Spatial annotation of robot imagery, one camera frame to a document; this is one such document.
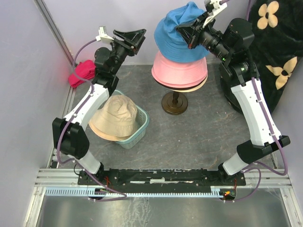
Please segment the flower pattern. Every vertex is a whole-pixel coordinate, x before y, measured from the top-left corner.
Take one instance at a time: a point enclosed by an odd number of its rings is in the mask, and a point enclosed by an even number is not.
[[[279,9],[279,3],[272,1],[268,6],[263,4],[259,9],[259,16],[261,17],[257,23],[259,29],[263,30],[268,25],[276,27],[278,25],[278,18],[274,15]]]
[[[297,57],[292,58],[285,63],[284,67],[272,67],[267,65],[269,71],[271,71],[278,78],[276,79],[276,88],[279,90],[282,88],[288,81],[288,78],[292,75],[295,66],[297,65]]]

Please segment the floor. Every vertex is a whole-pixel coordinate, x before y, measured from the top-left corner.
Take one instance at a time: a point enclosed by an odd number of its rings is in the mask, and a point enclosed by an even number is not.
[[[106,141],[89,126],[86,134],[90,150],[108,168],[206,168],[216,169],[236,152],[237,145],[249,140],[242,115],[233,110],[220,88],[218,65],[208,65],[208,80],[198,91],[187,93],[188,109],[179,116],[165,113],[162,97],[169,91],[152,77],[151,65],[122,66],[117,89],[148,112],[150,124],[145,137],[132,149]],[[88,90],[80,85],[75,106]],[[273,166],[271,157],[262,160]],[[71,168],[65,164],[61,168]]]
[[[239,197],[251,190],[238,189]],[[290,227],[279,189],[258,190],[246,201],[129,198],[91,202],[46,196],[38,227]]]

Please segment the black cloth with flowers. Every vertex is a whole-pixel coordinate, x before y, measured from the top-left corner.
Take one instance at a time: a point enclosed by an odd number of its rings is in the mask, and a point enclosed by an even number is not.
[[[272,113],[297,62],[303,57],[303,0],[257,0],[249,21],[255,34],[250,51]],[[232,106],[240,112],[237,99],[223,80],[221,86]]]

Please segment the plastic basket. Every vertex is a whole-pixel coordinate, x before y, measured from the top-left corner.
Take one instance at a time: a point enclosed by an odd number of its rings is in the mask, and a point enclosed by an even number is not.
[[[112,95],[116,96],[116,95],[124,95],[124,94],[119,90],[115,90]],[[132,148],[134,145],[136,145],[140,141],[140,139],[143,138],[143,136],[145,135],[145,132],[146,132],[146,127],[148,126],[148,124],[150,122],[150,117],[147,114],[147,112],[144,111],[139,106],[137,106],[137,109],[138,109],[138,112],[137,112],[136,121],[139,123],[140,128],[127,140],[121,140],[121,141],[116,142],[117,144],[120,144],[125,149]]]

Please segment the flower center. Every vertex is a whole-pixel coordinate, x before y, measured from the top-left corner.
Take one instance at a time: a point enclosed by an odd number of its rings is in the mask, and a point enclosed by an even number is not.
[[[283,76],[288,76],[288,72],[286,72],[285,70],[283,70],[281,74],[282,74]]]

